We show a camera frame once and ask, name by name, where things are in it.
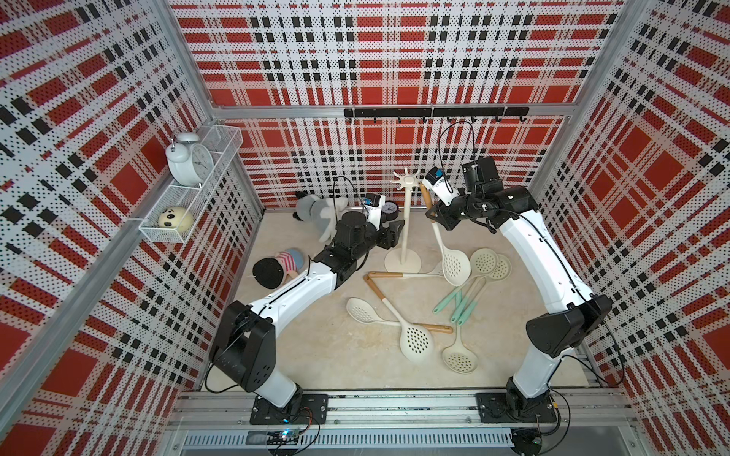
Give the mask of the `cream utensil rack stand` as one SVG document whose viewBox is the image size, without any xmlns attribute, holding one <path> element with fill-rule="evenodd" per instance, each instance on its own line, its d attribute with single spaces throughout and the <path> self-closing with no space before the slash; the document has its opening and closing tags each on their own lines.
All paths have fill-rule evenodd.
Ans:
<svg viewBox="0 0 730 456">
<path fill-rule="evenodd" d="M 395 179 L 393 184 L 397 184 L 399 189 L 404 191 L 403 205 L 403 230 L 400 237 L 400 245 L 388 253 L 384 260 L 384 266 L 389 273 L 419 273 L 421 268 L 421 258 L 409 248 L 410 234 L 410 216 L 413 201 L 414 190 L 418 187 L 419 180 L 414 173 L 407 168 L 404 169 L 402 175 L 394 173 Z"/>
</svg>

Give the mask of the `skimmer wooden handle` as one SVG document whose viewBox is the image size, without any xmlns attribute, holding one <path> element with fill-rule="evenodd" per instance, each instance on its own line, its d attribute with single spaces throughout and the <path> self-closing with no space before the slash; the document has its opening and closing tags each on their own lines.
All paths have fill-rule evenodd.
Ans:
<svg viewBox="0 0 730 456">
<path fill-rule="evenodd" d="M 400 323 L 401 334 L 399 344 L 401 353 L 412 363 L 419 364 L 424 362 L 435 350 L 431 333 L 422 326 L 410 323 L 404 319 L 401 313 L 395 309 L 395 306 L 391 304 L 391 301 L 386 298 L 382 290 L 378 288 L 378 285 L 376 285 L 372 277 L 367 275 L 364 281 Z"/>
<path fill-rule="evenodd" d="M 353 317 L 355 321 L 361 324 L 400 326 L 398 321 L 383 319 L 367 301 L 360 298 L 350 298 L 346 303 L 346 311 L 350 317 Z M 452 334 L 454 332 L 454 329 L 450 325 L 417 323 L 417 326 L 441 334 Z"/>
<path fill-rule="evenodd" d="M 471 264 L 467 255 L 459 250 L 448 248 L 441 237 L 436 222 L 432 222 L 433 233 L 439 247 L 442 260 L 441 269 L 433 268 L 430 273 L 422 273 L 424 277 L 443 277 L 452 286 L 461 286 L 466 283 L 471 275 Z"/>
</svg>

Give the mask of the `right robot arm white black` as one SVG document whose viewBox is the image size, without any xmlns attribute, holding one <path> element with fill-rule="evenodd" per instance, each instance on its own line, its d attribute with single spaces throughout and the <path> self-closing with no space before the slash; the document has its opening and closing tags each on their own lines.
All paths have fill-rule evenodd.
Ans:
<svg viewBox="0 0 730 456">
<path fill-rule="evenodd" d="M 611 299 L 592 292 L 568 264 L 527 188 L 465 194 L 449 204 L 434 203 L 431 186 L 421 184 L 420 189 L 429 220 L 449 231 L 471 220 L 501 233 L 530 272 L 546 312 L 526 324 L 530 347 L 507 383 L 507 395 L 514 404 L 544 397 L 562 360 L 608 315 Z"/>
</svg>

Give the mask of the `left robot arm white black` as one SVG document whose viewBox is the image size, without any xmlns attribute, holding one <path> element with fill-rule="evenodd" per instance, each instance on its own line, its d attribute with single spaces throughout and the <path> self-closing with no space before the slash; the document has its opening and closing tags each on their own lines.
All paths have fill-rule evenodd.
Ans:
<svg viewBox="0 0 730 456">
<path fill-rule="evenodd" d="M 211 346 L 210 366 L 273 407 L 290 409 L 300 401 L 302 388 L 277 368 L 278 336 L 311 304 L 340 288 L 371 250 L 396 247 L 404 226 L 404 220 L 393 220 L 377 228 L 361 212 L 346 212 L 336 223 L 334 239 L 300 275 L 264 298 L 228 305 Z"/>
</svg>

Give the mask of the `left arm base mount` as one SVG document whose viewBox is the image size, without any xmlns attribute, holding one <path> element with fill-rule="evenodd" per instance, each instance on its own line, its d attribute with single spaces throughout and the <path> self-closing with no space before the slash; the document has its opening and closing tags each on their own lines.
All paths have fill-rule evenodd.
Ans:
<svg viewBox="0 0 730 456">
<path fill-rule="evenodd" d="M 326 422 L 330 396 L 326 393 L 295 393 L 283 408 L 257 396 L 249 419 L 254 426 L 322 425 Z"/>
</svg>

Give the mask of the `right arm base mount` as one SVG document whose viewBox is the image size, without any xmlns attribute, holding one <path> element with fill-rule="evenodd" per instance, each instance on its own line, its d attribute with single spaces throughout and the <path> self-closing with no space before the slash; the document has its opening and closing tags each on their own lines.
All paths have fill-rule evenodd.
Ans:
<svg viewBox="0 0 730 456">
<path fill-rule="evenodd" d="M 476 406 L 482 423 L 555 424 L 557 411 L 548 393 L 525 398 L 518 391 L 477 393 Z"/>
</svg>

